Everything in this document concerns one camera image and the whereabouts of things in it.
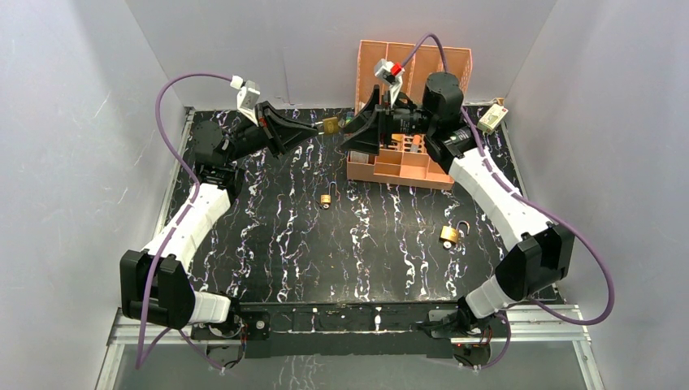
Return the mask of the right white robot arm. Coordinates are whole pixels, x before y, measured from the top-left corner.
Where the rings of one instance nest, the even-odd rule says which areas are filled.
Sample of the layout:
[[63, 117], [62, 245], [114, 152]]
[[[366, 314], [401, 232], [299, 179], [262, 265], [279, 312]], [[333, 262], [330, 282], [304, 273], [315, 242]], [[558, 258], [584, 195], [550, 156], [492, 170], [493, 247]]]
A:
[[521, 200], [521, 193], [493, 167], [464, 110], [458, 78], [438, 71], [427, 77], [422, 102], [400, 108], [375, 86], [366, 105], [344, 126], [342, 148], [380, 153], [394, 134], [424, 137], [427, 154], [461, 185], [500, 233], [508, 253], [493, 275], [460, 297], [457, 311], [437, 321], [468, 336], [479, 336], [496, 313], [564, 279], [574, 246], [573, 232]]

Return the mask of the brass padlock with keys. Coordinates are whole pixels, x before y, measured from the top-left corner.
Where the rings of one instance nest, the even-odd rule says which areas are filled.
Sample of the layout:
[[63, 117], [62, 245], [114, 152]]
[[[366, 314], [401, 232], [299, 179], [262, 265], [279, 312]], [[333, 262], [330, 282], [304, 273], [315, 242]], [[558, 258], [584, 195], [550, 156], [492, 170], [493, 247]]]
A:
[[333, 135], [340, 132], [340, 121], [337, 117], [323, 119], [314, 124], [320, 134]]

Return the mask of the brass long-shackle padlock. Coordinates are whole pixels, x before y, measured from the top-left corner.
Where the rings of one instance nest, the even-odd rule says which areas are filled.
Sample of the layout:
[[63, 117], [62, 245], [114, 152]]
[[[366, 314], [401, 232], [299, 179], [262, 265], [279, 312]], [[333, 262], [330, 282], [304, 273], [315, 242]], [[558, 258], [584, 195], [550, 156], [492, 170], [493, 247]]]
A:
[[320, 196], [320, 206], [323, 210], [328, 210], [333, 203], [333, 199], [337, 198], [339, 195], [339, 190], [337, 188], [337, 183], [331, 181], [327, 185], [327, 191]]

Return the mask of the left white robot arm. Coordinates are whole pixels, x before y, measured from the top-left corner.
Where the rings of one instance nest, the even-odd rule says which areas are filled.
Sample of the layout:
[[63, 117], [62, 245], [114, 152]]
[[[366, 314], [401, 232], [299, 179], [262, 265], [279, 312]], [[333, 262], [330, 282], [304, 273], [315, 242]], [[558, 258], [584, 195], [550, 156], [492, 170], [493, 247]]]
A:
[[317, 124], [285, 118], [268, 102], [232, 131], [210, 120], [193, 129], [193, 183], [189, 197], [143, 249], [119, 262], [123, 315], [172, 329], [210, 324], [223, 338], [241, 331], [239, 302], [222, 293], [199, 292], [189, 283], [191, 262], [211, 228], [238, 198], [245, 170], [238, 159], [267, 149], [279, 157], [321, 134]]

